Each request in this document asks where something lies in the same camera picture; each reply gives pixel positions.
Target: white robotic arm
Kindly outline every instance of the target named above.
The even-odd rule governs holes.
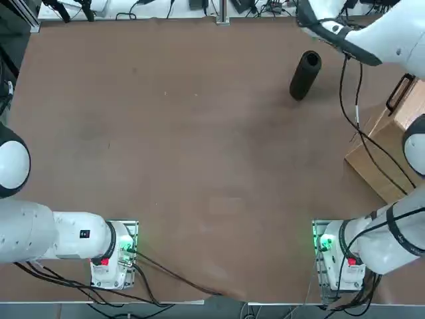
[[[360,30],[337,19],[345,0],[299,0],[298,23],[310,35],[367,65],[398,63],[425,78],[425,1],[401,0]]]
[[[425,114],[413,121],[402,142],[407,162],[424,177]],[[403,214],[409,215],[396,220]],[[381,223],[387,225],[359,236]],[[360,290],[366,267],[386,274],[425,257],[425,184],[366,217],[330,222],[319,246],[333,290]]]
[[[135,238],[120,221],[86,212],[52,212],[48,207],[9,199],[29,178],[31,157],[24,141],[0,124],[0,263],[41,259],[90,259],[92,284],[123,289]],[[137,223],[133,223],[137,232]]]

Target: brown table surface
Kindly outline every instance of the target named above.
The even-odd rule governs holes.
[[[322,70],[295,102],[289,83],[311,49]],[[241,300],[304,302],[312,219],[358,217],[383,204],[343,161],[353,130],[338,103],[342,62],[291,19],[43,23],[11,112],[33,157],[19,197],[138,219],[140,249],[190,280]],[[365,68],[362,114],[401,74],[397,66]],[[350,115],[358,75],[351,61]],[[90,277],[86,261],[49,264],[69,278]],[[87,300],[2,267],[10,282],[2,301]],[[386,276],[375,302],[423,304],[421,267]],[[160,300],[206,297],[146,273]],[[140,282],[127,292],[146,296]],[[319,302],[315,278],[308,302]]]

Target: black cable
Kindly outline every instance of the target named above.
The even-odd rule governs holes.
[[[284,9],[284,8],[282,8],[282,11],[283,12],[286,12],[290,17],[292,17],[292,14],[288,11],[288,10],[286,10],[286,9]]]
[[[9,105],[9,102],[12,100],[13,95],[8,94],[6,97],[4,97],[4,100],[1,101],[0,106],[0,116],[3,115],[4,111],[6,110],[6,107]]]
[[[326,315],[326,317],[324,317],[323,319],[328,319],[330,316],[332,316],[334,313],[336,313],[336,311],[335,310],[332,310],[330,313],[328,313],[327,315]]]
[[[160,313],[162,313],[162,312],[164,312],[164,311],[166,311],[166,310],[168,310],[168,309],[170,309],[170,308],[174,307],[174,306],[175,306],[175,304],[171,304],[171,305],[167,306],[167,307],[166,307],[166,308],[164,308],[164,309],[161,309],[161,310],[159,310],[159,311],[157,311],[157,312],[154,312],[153,314],[150,314],[150,315],[148,315],[148,316],[144,316],[144,317],[142,317],[142,316],[137,316],[137,315],[135,315],[135,314],[129,314],[129,313],[126,313],[126,314],[115,314],[115,315],[113,315],[113,316],[110,316],[110,315],[106,314],[105,312],[100,311],[100,310],[99,310],[99,309],[97,309],[96,307],[93,307],[91,304],[87,304],[87,306],[89,306],[91,309],[93,309],[93,310],[94,310],[94,311],[96,311],[97,313],[99,313],[99,314],[101,314],[102,316],[105,316],[106,318],[109,318],[109,319],[116,319],[116,318],[120,318],[120,317],[128,317],[128,315],[130,315],[130,318],[135,318],[135,319],[148,319],[148,318],[152,318],[152,317],[156,316],[157,314],[160,314]]]
[[[130,7],[130,10],[128,11],[128,12],[119,12],[119,13],[117,13],[116,14],[116,16],[115,16],[115,20],[118,20],[118,17],[120,16],[120,15],[128,15],[128,17],[129,17],[129,19],[130,20],[137,20],[137,16],[134,14],[134,13],[132,13],[132,10],[134,9],[134,7],[136,6],[136,5],[141,5],[142,3],[140,3],[139,1],[137,1],[137,2],[135,2],[131,7]]]
[[[359,314],[352,314],[352,313],[348,312],[346,309],[344,309],[344,312],[346,314],[348,314],[348,315],[350,315],[352,317],[360,317],[360,316],[364,315],[369,310],[369,308],[371,307],[371,303],[372,303],[372,299],[373,299],[373,294],[375,293],[375,289],[377,288],[379,282],[381,281],[381,277],[382,277],[382,275],[378,275],[377,276],[377,274],[374,274],[373,276],[374,276],[373,286],[372,286],[372,289],[369,292],[369,295],[367,297],[368,298],[368,302],[367,302],[366,308],[362,312],[360,312]]]
[[[138,301],[142,301],[142,302],[146,302],[148,304],[153,304],[152,301],[144,299],[144,298],[140,298],[137,296],[132,296],[130,294],[124,294],[122,292],[116,291],[116,290],[111,290],[111,289],[105,289],[105,288],[101,288],[101,287],[97,287],[97,286],[87,286],[87,285],[78,285],[78,284],[68,284],[68,283],[64,283],[62,281],[59,280],[54,280],[51,278],[46,278],[44,276],[41,276],[33,271],[31,271],[30,269],[28,269],[27,267],[21,265],[20,263],[13,263],[15,266],[17,266],[18,268],[20,268],[21,270],[25,271],[27,274],[30,274],[31,276],[41,279],[43,281],[47,281],[47,282],[51,282],[53,284],[58,284],[60,286],[64,286],[64,287],[70,287],[70,288],[76,288],[75,286],[78,286],[78,288],[82,288],[82,289],[94,289],[94,290],[100,290],[100,291],[104,291],[104,292],[109,292],[111,294],[116,294],[118,296],[123,296],[123,297],[127,297],[130,299],[134,299],[134,300],[138,300]]]
[[[375,5],[377,5],[377,0],[373,0],[373,4],[372,4],[371,9],[369,11],[367,11],[367,13],[365,15],[369,15],[372,12],[372,10],[375,8]]]
[[[214,0],[211,0],[211,3],[212,3],[212,7],[214,8],[216,16],[219,16],[217,8],[215,7],[215,4],[214,4]]]
[[[78,10],[78,12],[70,20],[73,20],[73,18],[75,18],[81,12],[81,10],[82,10],[82,7],[80,8],[80,10]]]
[[[345,60],[344,60],[344,63],[345,64],[347,64],[347,61],[348,61],[348,58],[347,58],[347,56],[345,56]],[[359,105],[359,95],[360,95],[360,89],[361,89],[361,84],[362,84],[362,81],[363,81],[363,63],[362,62],[359,62],[359,64],[360,64],[360,78],[359,78],[359,84],[357,85],[357,90],[356,90],[356,98],[355,98],[355,106],[356,106],[356,108],[358,108],[358,105]],[[360,123],[359,123],[359,119],[358,118],[356,118],[356,127],[357,127],[357,131],[359,131],[360,130]],[[363,146],[365,147],[365,150],[366,150],[366,152],[367,152],[367,155],[369,156],[369,158],[371,159],[371,161],[372,161],[372,163],[375,165],[375,167],[385,176],[385,178],[387,179],[387,180],[389,180],[395,187],[397,187],[404,195],[407,195],[407,192],[397,183],[397,182],[395,182],[395,180],[393,180],[380,166],[379,166],[379,164],[375,161],[375,159],[373,158],[373,156],[372,156],[372,154],[371,154],[371,152],[370,152],[370,150],[369,150],[369,148],[367,147],[367,145],[366,145],[366,141],[365,141],[365,139],[364,139],[364,137],[362,136],[362,134],[359,134],[360,135],[360,139],[361,139],[361,141],[362,141],[362,143],[363,143]]]
[[[131,253],[135,253],[135,254],[139,255],[140,257],[143,257],[144,259],[146,259],[147,261],[151,262],[152,264],[154,264],[155,266],[159,267],[160,269],[164,270],[165,272],[167,272],[171,276],[173,276],[173,277],[175,277],[175,278],[183,281],[185,284],[188,284],[189,286],[191,286],[191,287],[193,287],[193,288],[195,288],[197,290],[200,290],[202,292],[205,292],[206,294],[211,294],[213,296],[222,296],[222,294],[219,293],[219,292],[215,292],[215,291],[212,291],[212,290],[203,288],[203,287],[201,287],[201,286],[199,286],[199,285],[197,285],[197,284],[195,284],[195,283],[187,280],[186,278],[183,278],[182,276],[180,276],[180,275],[176,274],[175,272],[173,272],[173,271],[165,268],[163,265],[157,263],[156,261],[152,260],[148,256],[146,256],[146,255],[144,255],[144,254],[142,254],[142,253],[140,253],[138,251],[135,251],[133,249],[128,249],[127,251],[129,251]]]
[[[5,82],[5,61],[3,61],[3,59],[0,57],[0,84],[3,85],[3,83]]]
[[[140,274],[141,278],[143,279],[143,283],[145,284],[146,287],[146,291],[147,294],[149,295],[150,299],[152,300],[152,302],[154,303],[154,305],[164,308],[164,307],[168,307],[168,304],[162,304],[160,303],[154,296],[152,293],[152,289],[149,286],[149,283],[147,281],[147,278],[145,276],[145,273],[142,271],[141,267],[137,266],[136,264],[133,265],[134,269],[137,270],[137,272]]]
[[[27,262],[27,265],[29,265],[29,267],[36,272],[37,274],[41,275],[41,276],[45,276],[47,278],[51,278],[51,279],[60,279],[68,284],[73,284],[74,287],[76,289],[78,289],[80,292],[82,292],[83,294],[85,294],[89,299],[93,300],[94,303],[96,304],[100,304],[100,305],[104,305],[104,306],[110,306],[110,307],[114,307],[114,308],[121,308],[124,306],[124,304],[118,305],[118,304],[111,304],[108,301],[105,300],[105,298],[102,297],[101,294],[99,294],[97,291],[95,291],[92,288],[87,288],[88,290],[90,290],[91,292],[93,292],[96,296],[99,297],[99,299],[103,302],[99,302],[98,300],[96,300],[95,298],[93,298],[93,296],[90,296],[90,294],[88,294],[87,292],[85,292],[82,288],[79,288],[77,285],[83,285],[81,282],[78,282],[76,280],[69,280],[64,278],[63,276],[60,276],[57,272],[54,272],[53,270],[51,270],[48,267],[42,266],[45,270],[49,271],[51,274],[53,274],[54,276],[51,276],[43,271],[40,271],[39,269],[37,269],[33,264],[31,264],[30,262]]]
[[[173,8],[174,1],[175,0],[170,0],[170,9],[168,10],[166,19],[170,17],[170,13],[171,13],[171,9]]]
[[[250,8],[250,10],[248,11],[248,13],[246,14],[246,18],[248,18],[248,16],[250,15],[250,13],[252,12],[252,10],[253,10],[253,8],[255,7],[255,8],[257,8],[257,3],[259,2],[259,0],[257,0],[257,1],[255,1],[255,3],[254,3],[254,6],[252,6],[251,8]]]
[[[380,149],[382,152],[385,153],[385,155],[387,155],[393,163],[396,164],[396,166],[400,169],[400,171],[404,174],[404,176],[407,178],[407,180],[410,182],[410,184],[413,186],[413,188],[416,188],[416,185],[413,183],[413,181],[409,178],[409,176],[407,175],[407,173],[405,172],[405,170],[400,166],[400,164],[391,156],[391,154],[389,154],[382,146],[380,146],[378,143],[376,143],[371,137],[369,137],[366,133],[364,133],[364,131],[362,131],[358,125],[356,125],[353,121],[350,120],[350,118],[348,117],[347,113],[345,112],[345,108],[343,105],[343,96],[342,96],[342,89],[343,89],[343,80],[344,80],[344,75],[345,75],[345,69],[347,67],[347,61],[348,61],[348,56],[345,55],[344,58],[344,63],[343,63],[343,68],[341,71],[341,79],[339,81],[339,103],[340,103],[340,107],[341,110],[343,112],[343,115],[345,117],[345,119],[348,121],[348,123],[350,123],[350,125],[352,127],[354,127],[354,129],[357,131],[357,133],[359,133],[359,135],[363,136],[364,138],[366,138],[368,141],[370,141],[370,143],[372,143],[373,145],[375,145],[378,149]],[[388,175],[385,176],[395,187],[397,187],[399,190],[401,190],[401,192],[403,192],[404,194],[407,194],[407,192],[405,190],[403,190],[403,188],[401,188],[401,186],[399,186],[399,184],[395,183],[395,181],[393,181],[391,178],[388,177]]]

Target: red emergency stop button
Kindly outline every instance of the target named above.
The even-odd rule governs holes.
[[[347,261],[349,266],[354,266],[356,264],[356,260],[354,258],[348,258]]]

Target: black cylinder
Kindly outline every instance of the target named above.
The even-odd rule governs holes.
[[[290,85],[290,94],[293,98],[297,101],[305,98],[320,68],[321,59],[319,54],[314,51],[304,52]]]

